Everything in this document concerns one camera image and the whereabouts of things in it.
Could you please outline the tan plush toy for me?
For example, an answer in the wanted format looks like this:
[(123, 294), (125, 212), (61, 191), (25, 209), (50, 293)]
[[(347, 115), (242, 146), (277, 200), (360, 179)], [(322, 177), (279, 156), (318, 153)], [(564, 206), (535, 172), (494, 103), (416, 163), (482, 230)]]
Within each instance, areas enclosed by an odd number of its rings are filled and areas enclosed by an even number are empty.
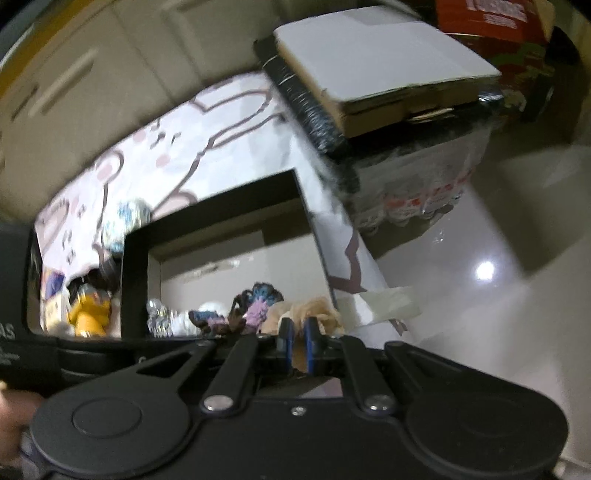
[(308, 318), (317, 319), (322, 335), (339, 336), (345, 333), (341, 314), (325, 297), (312, 298), (305, 302), (280, 301), (273, 304), (266, 313), (266, 320), (259, 327), (259, 333), (279, 334), (280, 321), (286, 318), (294, 323), (295, 340), (291, 365), (301, 372), (308, 371), (304, 346), (304, 323)]

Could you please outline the brown blue pink crochet piece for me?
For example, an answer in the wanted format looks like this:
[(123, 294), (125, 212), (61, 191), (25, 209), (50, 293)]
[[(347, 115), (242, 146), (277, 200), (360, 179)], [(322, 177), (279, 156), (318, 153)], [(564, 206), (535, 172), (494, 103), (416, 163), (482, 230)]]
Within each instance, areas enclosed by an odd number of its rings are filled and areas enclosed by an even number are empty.
[(191, 310), (188, 318), (205, 335), (230, 336), (259, 332), (270, 307), (283, 301), (283, 294), (270, 283), (256, 282), (233, 298), (228, 315)]

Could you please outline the blue floral satin pouch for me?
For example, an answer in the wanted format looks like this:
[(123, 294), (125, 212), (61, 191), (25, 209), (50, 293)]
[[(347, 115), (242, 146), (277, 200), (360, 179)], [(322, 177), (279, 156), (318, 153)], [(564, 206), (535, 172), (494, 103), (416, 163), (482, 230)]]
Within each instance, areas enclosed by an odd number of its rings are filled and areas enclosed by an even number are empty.
[(126, 235), (149, 224), (151, 216), (151, 209), (143, 200), (120, 203), (105, 217), (100, 235), (102, 247), (110, 253), (121, 254)]

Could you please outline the colourful card box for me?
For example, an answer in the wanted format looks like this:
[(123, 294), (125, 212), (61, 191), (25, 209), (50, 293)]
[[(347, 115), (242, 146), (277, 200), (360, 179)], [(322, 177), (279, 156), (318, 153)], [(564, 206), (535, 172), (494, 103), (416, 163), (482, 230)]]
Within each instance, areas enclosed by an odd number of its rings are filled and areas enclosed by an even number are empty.
[(68, 324), (69, 293), (64, 286), (65, 276), (53, 269), (45, 269), (41, 278), (42, 325), (49, 333)]

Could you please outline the white tape strip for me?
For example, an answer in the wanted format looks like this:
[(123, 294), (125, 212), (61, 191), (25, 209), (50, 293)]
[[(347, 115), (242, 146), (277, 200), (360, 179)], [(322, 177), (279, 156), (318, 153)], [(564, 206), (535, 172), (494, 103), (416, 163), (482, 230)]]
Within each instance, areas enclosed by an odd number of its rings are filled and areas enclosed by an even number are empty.
[(421, 314), (411, 287), (366, 291), (337, 299), (342, 327), (348, 331), (393, 320), (409, 320)]

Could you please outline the black storage box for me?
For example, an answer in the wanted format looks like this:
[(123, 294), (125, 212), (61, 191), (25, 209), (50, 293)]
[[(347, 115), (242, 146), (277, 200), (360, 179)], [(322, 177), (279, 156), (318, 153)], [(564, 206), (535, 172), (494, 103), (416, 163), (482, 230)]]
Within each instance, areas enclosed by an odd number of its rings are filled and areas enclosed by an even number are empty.
[(297, 173), (283, 171), (206, 198), (129, 233), (121, 335), (148, 335), (146, 304), (173, 310), (232, 300), (267, 283), (291, 302), (335, 298)]

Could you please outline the black foil wrapped bundle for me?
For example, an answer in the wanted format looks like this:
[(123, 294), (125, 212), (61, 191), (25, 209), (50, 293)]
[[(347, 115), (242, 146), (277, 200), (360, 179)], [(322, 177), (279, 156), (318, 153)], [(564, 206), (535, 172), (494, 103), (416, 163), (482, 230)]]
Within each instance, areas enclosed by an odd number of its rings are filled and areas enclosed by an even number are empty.
[(254, 41), (253, 52), (291, 117), (317, 150), (320, 175), (342, 196), (355, 194), (368, 184), (372, 167), (396, 172), (415, 159), (442, 154), (454, 142), (475, 152), (488, 144), (500, 103), (496, 92), (487, 92), (478, 101), (433, 119), (403, 122), (348, 139), (280, 57), (272, 36)]

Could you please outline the cartoon bunny bed sheet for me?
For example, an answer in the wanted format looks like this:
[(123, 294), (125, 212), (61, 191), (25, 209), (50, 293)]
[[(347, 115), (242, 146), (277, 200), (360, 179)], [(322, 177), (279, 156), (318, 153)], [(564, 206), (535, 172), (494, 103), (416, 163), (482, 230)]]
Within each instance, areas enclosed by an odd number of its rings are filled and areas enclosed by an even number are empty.
[(297, 173), (335, 291), (355, 334), (369, 345), (410, 341), (418, 307), (396, 289), (396, 318), (376, 320), (370, 295), (387, 284), (342, 202), (318, 175), (318, 155), (287, 115), (262, 73), (206, 88), (104, 151), (42, 209), (35, 230), (43, 263), (77, 277), (106, 251), (100, 231), (108, 213), (131, 200), (160, 218), (226, 190), (280, 173)]

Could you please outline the white cardboard box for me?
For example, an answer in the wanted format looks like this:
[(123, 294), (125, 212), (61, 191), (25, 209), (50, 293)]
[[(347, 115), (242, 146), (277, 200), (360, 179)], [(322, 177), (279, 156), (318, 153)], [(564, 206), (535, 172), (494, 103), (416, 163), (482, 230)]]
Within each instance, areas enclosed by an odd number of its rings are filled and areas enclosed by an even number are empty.
[(389, 6), (304, 18), (273, 37), (346, 138), (475, 102), (501, 75), (451, 36)]

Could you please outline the beige wardrobe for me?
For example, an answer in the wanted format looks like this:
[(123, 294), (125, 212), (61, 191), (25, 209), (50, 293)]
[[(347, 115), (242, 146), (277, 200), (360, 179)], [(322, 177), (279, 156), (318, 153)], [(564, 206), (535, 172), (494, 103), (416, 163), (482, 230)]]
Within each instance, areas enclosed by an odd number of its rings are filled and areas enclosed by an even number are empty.
[(1, 213), (29, 220), (117, 140), (252, 68), (280, 1), (68, 1), (1, 72)]

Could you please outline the red packaging bag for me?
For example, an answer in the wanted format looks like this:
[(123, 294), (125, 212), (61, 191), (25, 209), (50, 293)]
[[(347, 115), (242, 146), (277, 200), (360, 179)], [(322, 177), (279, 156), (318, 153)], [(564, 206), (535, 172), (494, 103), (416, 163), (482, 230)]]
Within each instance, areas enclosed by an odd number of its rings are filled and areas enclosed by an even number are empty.
[(554, 23), (543, 1), (437, 1), (437, 27), (495, 66), (506, 104), (530, 115), (546, 101), (554, 68), (546, 53)]

